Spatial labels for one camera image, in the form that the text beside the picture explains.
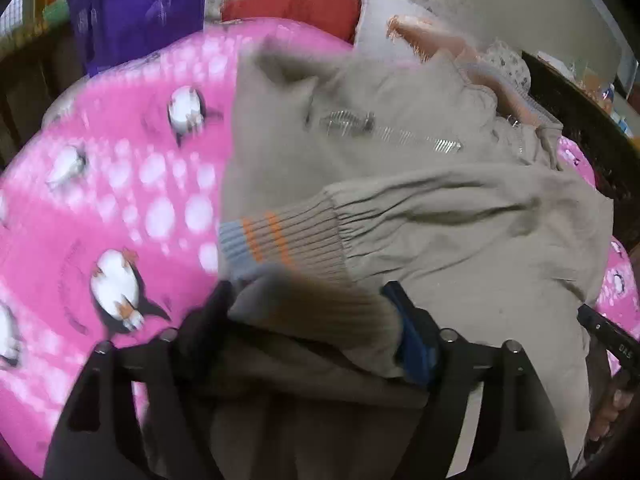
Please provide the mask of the person's right hand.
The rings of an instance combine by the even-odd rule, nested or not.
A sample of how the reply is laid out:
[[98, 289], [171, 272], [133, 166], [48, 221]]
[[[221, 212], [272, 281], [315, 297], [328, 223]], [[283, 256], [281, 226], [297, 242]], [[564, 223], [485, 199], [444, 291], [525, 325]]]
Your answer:
[[587, 431], [585, 456], [596, 454], [612, 437], [627, 408], [634, 400], [636, 380], [628, 370], [620, 368], [613, 373], [608, 352], [599, 346], [593, 347], [587, 356], [590, 387], [591, 419]]

